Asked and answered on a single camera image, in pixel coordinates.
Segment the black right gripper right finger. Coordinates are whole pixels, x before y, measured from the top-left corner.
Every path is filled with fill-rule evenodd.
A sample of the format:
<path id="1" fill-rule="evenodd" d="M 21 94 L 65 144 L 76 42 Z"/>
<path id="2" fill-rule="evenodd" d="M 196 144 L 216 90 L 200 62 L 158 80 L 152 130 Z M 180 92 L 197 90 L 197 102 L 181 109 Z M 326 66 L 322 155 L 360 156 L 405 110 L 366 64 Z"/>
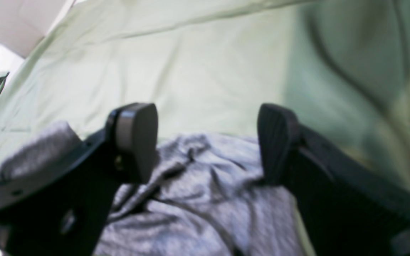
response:
<path id="1" fill-rule="evenodd" d="M 317 256 L 410 256 L 410 192 L 346 156 L 290 109 L 260 106 L 265 181 L 295 197 Z"/>

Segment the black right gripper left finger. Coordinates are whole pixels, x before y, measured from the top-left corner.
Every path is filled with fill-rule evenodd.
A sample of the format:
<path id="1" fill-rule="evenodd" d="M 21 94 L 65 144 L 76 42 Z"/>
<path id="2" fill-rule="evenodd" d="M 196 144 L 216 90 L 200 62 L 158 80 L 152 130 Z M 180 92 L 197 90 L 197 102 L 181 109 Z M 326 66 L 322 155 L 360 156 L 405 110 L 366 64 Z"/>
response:
<path id="1" fill-rule="evenodd" d="M 0 180 L 0 251 L 7 256 L 90 256 L 124 183 L 148 183 L 158 112 L 132 103 L 46 167 Z"/>

